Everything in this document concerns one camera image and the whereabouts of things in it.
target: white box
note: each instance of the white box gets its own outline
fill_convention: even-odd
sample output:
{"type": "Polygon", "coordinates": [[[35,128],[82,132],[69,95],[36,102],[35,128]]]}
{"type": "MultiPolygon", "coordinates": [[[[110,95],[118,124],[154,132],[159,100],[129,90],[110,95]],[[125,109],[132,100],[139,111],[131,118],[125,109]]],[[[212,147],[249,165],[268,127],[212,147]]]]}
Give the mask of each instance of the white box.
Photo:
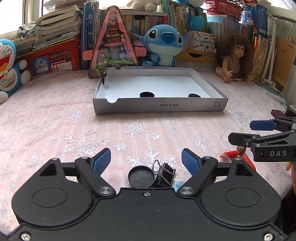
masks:
{"type": "Polygon", "coordinates": [[[105,73],[104,84],[100,79],[93,98],[97,114],[221,111],[228,101],[190,68],[134,66],[108,68],[105,73]],[[143,92],[154,97],[140,97],[143,92]]]}
{"type": "Polygon", "coordinates": [[[214,53],[216,35],[198,31],[190,31],[189,48],[194,51],[214,53]]]}

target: pink tablecloth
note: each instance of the pink tablecloth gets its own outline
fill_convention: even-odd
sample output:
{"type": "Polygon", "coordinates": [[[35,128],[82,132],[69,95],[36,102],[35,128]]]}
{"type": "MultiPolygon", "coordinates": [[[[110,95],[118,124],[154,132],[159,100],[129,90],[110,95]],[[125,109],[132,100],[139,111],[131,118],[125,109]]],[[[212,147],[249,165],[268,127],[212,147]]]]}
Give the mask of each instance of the pink tablecloth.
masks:
{"type": "MultiPolygon", "coordinates": [[[[150,166],[156,159],[177,169],[176,180],[187,180],[183,148],[216,157],[234,149],[227,142],[229,133],[252,133],[251,120],[270,119],[272,109],[283,109],[257,86],[224,84],[213,71],[197,70],[229,97],[224,112],[95,115],[98,80],[85,71],[41,76],[16,91],[0,106],[0,230],[7,234],[18,226],[12,196],[52,157],[71,162],[110,148],[112,160],[102,177],[117,191],[128,185],[132,167],[150,166]]],[[[290,186],[285,163],[255,166],[283,195],[290,186]]]]}

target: stuffed animal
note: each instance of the stuffed animal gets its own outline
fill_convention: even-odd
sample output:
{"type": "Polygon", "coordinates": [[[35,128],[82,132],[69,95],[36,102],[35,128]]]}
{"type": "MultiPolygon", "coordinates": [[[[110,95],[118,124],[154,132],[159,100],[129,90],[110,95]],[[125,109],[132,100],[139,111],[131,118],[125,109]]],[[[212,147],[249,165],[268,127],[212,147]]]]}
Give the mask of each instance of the stuffed animal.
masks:
{"type": "Polygon", "coordinates": [[[15,58],[14,43],[8,39],[0,39],[0,104],[7,101],[18,87],[27,83],[31,78],[28,70],[22,74],[20,72],[27,67],[27,61],[22,60],[14,65],[15,58]]]}
{"type": "Polygon", "coordinates": [[[174,56],[182,52],[189,42],[189,33],[181,34],[172,26],[161,24],[149,29],[145,36],[132,33],[133,44],[145,47],[150,52],[152,61],[144,61],[143,66],[171,66],[176,65],[174,56]]]}
{"type": "MultiPolygon", "coordinates": [[[[195,8],[196,11],[203,11],[200,7],[204,4],[204,0],[175,0],[178,3],[195,8]]],[[[205,20],[202,16],[197,15],[190,20],[190,29],[193,31],[201,31],[205,26],[205,20]]]]}
{"type": "Polygon", "coordinates": [[[161,5],[161,0],[130,0],[126,7],[136,11],[155,12],[158,5],[161,5]]]}

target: doll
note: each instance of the doll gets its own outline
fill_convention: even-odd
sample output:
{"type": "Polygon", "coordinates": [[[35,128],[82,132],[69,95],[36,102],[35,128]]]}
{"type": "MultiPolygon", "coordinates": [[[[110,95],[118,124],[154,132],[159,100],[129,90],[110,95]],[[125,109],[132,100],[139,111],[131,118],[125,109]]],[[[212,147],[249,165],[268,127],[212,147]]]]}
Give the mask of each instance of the doll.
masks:
{"type": "Polygon", "coordinates": [[[248,41],[239,34],[229,33],[222,37],[216,52],[218,67],[216,75],[224,83],[245,81],[255,84],[250,72],[251,50],[248,41]]]}

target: red plastic basket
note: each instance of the red plastic basket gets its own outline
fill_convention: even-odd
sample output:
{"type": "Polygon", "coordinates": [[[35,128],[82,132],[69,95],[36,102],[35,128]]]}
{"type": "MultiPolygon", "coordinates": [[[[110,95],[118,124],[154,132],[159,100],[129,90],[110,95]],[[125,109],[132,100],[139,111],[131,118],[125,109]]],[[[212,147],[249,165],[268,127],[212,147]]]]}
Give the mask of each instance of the red plastic basket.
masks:
{"type": "Polygon", "coordinates": [[[226,0],[206,0],[208,14],[226,14],[237,20],[242,18],[244,8],[226,0]]]}
{"type": "Polygon", "coordinates": [[[72,39],[54,46],[37,50],[16,59],[16,63],[25,59],[32,76],[60,71],[81,69],[80,39],[72,39]]]}

